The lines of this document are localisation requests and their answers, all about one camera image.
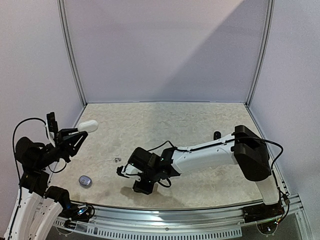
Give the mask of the small black case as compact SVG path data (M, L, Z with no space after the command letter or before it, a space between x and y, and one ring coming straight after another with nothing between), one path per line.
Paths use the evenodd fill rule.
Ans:
M218 139L220 139L221 137L222 137L221 132L219 132L219 131L215 131L215 132L214 132L214 134L213 134L213 139L214 139L214 140L218 140Z

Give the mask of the white oval charging case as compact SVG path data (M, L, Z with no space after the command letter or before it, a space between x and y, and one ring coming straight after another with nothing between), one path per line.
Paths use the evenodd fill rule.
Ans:
M93 133L99 128L99 123L96 120L83 121L77 125L79 132Z

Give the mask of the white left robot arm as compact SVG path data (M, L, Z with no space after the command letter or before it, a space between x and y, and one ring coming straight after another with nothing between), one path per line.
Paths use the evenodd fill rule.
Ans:
M53 133L49 144L20 138L15 145L15 159L21 163L23 174L19 181L16 208L3 236L5 240L44 240L58 216L67 222L88 222L94 209L85 203L75 204L68 190L49 186L49 165L63 159L71 161L85 139L86 131L66 128Z

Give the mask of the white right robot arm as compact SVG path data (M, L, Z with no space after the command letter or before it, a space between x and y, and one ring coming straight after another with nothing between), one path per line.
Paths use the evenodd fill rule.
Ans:
M263 203L258 213L269 218L278 210L281 190L274 173L274 162L270 162L267 145L274 145L282 152L284 148L277 142L263 139L244 125L237 125L226 136L216 131L210 142L165 148L160 155L153 149L136 148L118 174L133 178L133 190L149 195L154 185L162 180L170 181L186 172L221 165L238 165L244 177L254 182L262 196Z

